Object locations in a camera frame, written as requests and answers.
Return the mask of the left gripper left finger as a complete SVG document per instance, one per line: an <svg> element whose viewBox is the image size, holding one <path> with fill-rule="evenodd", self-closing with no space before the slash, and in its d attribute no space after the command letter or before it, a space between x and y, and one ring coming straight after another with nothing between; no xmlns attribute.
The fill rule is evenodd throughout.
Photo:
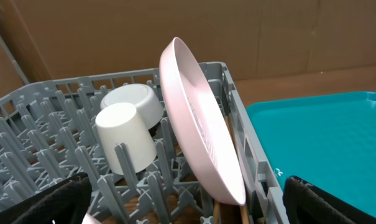
<svg viewBox="0 0 376 224"><path fill-rule="evenodd" d="M0 212L0 224L81 224L91 203L92 185L80 172Z"/></svg>

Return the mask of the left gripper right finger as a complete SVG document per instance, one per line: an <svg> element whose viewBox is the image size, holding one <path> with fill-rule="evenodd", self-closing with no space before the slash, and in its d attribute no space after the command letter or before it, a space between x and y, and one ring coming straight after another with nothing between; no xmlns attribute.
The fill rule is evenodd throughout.
<svg viewBox="0 0 376 224"><path fill-rule="evenodd" d="M291 224L376 223L375 217L295 175L285 181L283 204Z"/></svg>

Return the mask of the wooden chopstick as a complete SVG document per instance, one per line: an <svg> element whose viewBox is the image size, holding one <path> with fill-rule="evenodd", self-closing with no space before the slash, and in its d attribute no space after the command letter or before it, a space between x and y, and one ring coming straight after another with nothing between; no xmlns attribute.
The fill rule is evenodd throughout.
<svg viewBox="0 0 376 224"><path fill-rule="evenodd" d="M232 124L228 116L224 118L225 124L229 136L229 149L228 149L228 158L231 160L229 162L229 180L234 184L231 184L231 194L234 198L234 203L239 205L241 220L243 224L249 224L249 215L247 213L246 207L246 194L245 194L245 185L242 178L241 168L239 167L239 161L236 153L236 147L234 143L234 134L232 130Z"/></svg>
<svg viewBox="0 0 376 224"><path fill-rule="evenodd" d="M214 200L214 207L213 207L213 223L218 224L219 223L219 217L220 217L220 202L217 200Z"/></svg>

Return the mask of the white plastic cup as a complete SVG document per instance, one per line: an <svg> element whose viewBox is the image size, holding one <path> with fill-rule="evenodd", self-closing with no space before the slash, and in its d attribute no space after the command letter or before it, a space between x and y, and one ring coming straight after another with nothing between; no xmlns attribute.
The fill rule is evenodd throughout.
<svg viewBox="0 0 376 224"><path fill-rule="evenodd" d="M111 170L123 174L115 147L125 144L136 173L146 169L156 158L154 141L136 107L116 103L101 110L95 124Z"/></svg>

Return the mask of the grey bowl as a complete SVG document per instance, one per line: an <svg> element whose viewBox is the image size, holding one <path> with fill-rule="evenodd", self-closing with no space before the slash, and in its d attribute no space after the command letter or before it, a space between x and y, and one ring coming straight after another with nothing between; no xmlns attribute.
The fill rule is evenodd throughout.
<svg viewBox="0 0 376 224"><path fill-rule="evenodd" d="M150 86L135 83L115 88L103 97L100 108L103 110L115 103L132 103L148 130L156 132L163 117L164 108Z"/></svg>

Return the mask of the large white plate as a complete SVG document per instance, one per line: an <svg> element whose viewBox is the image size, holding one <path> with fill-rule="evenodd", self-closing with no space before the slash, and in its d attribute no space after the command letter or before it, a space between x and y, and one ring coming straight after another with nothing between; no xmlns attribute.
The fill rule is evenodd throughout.
<svg viewBox="0 0 376 224"><path fill-rule="evenodd" d="M191 170L215 200L236 205L224 117L201 67L180 38L173 38L162 52L159 72L168 118Z"/></svg>

